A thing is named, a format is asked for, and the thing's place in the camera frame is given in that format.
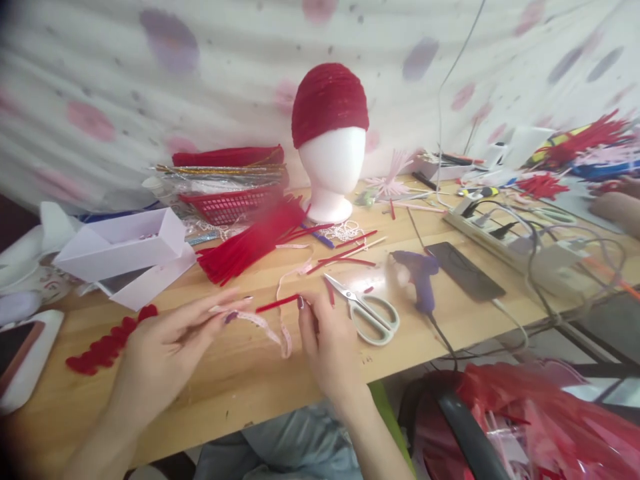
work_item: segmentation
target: mannequin head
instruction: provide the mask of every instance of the mannequin head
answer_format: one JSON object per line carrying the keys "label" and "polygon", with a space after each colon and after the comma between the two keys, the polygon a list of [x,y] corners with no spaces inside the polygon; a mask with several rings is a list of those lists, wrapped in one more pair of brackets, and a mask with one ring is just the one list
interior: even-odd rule
{"label": "mannequin head", "polygon": [[353,206],[344,198],[356,186],[369,128],[360,80],[339,63],[318,65],[302,80],[293,103],[291,132],[311,180],[309,218],[340,223]]}

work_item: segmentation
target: woman's left hand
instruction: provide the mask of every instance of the woman's left hand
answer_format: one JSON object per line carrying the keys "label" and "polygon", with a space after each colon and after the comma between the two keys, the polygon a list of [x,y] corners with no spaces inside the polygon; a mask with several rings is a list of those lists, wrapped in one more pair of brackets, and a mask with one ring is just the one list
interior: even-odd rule
{"label": "woman's left hand", "polygon": [[205,297],[144,320],[131,334],[105,416],[138,435],[184,388],[214,338],[246,309],[237,289]]}

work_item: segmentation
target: scissors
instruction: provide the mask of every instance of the scissors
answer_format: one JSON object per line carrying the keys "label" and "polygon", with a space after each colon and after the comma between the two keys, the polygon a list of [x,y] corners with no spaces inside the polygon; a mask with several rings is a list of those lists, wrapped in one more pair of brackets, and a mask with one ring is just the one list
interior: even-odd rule
{"label": "scissors", "polygon": [[[355,323],[356,329],[358,330],[358,335],[362,340],[371,345],[376,345],[377,347],[381,347],[382,345],[388,344],[393,338],[395,332],[398,330],[400,326],[400,316],[393,305],[388,301],[377,297],[376,295],[362,295],[358,296],[344,285],[342,285],[338,280],[332,278],[331,276],[325,273],[325,277],[329,282],[333,285],[333,288],[336,289],[338,293],[340,293],[344,298],[349,302],[349,312],[351,314],[351,318]],[[367,300],[373,300],[377,303],[382,304],[386,308],[386,310],[391,314],[391,318],[387,320],[382,315],[380,315],[376,310],[374,310]],[[355,314],[360,315],[364,320],[366,320],[374,329],[376,329],[381,334],[380,339],[368,337],[360,328],[358,328],[358,324],[355,321]]]}
{"label": "scissors", "polygon": [[543,220],[550,221],[552,223],[562,223],[563,225],[576,225],[578,223],[578,219],[570,213],[553,207],[519,207],[517,205],[510,205],[510,207],[516,210],[532,213],[536,217],[540,217]]}

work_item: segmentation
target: jeans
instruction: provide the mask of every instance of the jeans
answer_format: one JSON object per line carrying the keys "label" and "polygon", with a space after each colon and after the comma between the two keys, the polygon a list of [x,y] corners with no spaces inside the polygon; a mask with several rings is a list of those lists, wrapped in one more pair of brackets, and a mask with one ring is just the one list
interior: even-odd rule
{"label": "jeans", "polygon": [[322,402],[206,443],[194,480],[362,480],[346,428]]}

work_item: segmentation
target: woman's right hand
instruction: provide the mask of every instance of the woman's right hand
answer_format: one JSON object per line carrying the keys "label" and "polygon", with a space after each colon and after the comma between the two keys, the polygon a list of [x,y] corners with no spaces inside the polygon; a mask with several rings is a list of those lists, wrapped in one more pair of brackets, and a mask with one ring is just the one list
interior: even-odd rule
{"label": "woman's right hand", "polygon": [[370,395],[360,374],[357,332],[346,315],[338,315],[326,294],[304,292],[298,297],[300,334],[311,371],[320,390],[340,416]]}

